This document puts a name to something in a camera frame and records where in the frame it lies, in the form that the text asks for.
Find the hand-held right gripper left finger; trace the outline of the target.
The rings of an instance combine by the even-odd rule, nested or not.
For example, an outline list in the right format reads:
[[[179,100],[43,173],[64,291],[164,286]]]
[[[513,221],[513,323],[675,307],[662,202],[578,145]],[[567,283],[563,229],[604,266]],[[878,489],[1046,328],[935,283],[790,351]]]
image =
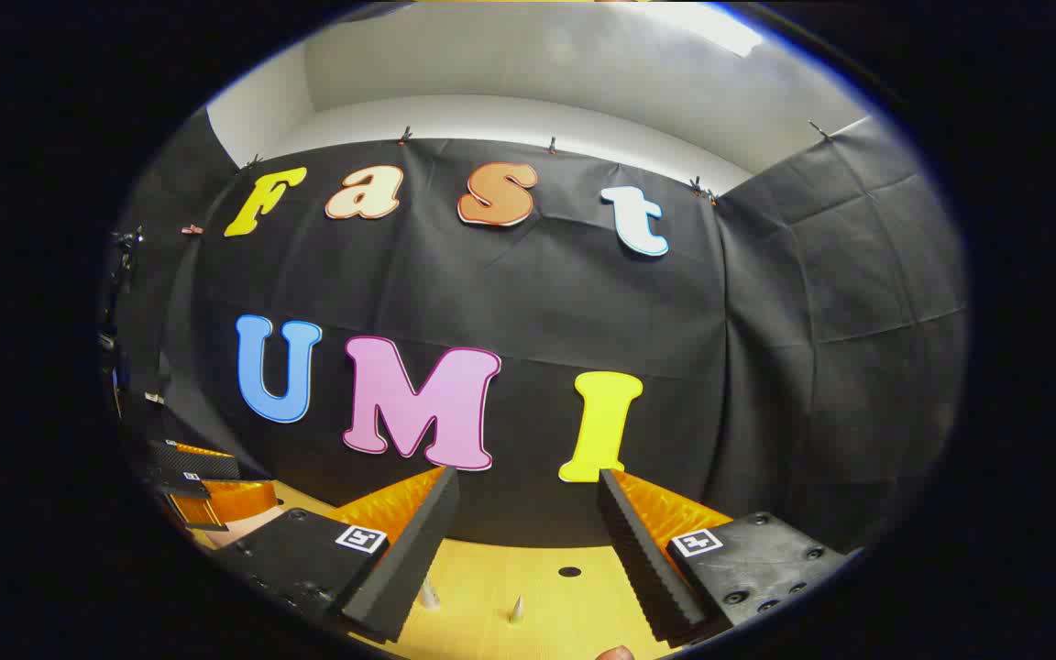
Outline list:
[[[397,642],[457,505],[457,469],[437,467],[328,515],[291,507],[211,557],[314,627]]]

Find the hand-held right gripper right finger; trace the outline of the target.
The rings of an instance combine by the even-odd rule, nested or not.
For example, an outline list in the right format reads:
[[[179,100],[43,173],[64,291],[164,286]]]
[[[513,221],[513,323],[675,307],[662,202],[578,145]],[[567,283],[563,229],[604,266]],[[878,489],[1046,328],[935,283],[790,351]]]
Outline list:
[[[600,470],[598,503],[650,633],[670,646],[786,609],[854,557],[774,514],[732,518],[620,469]]]

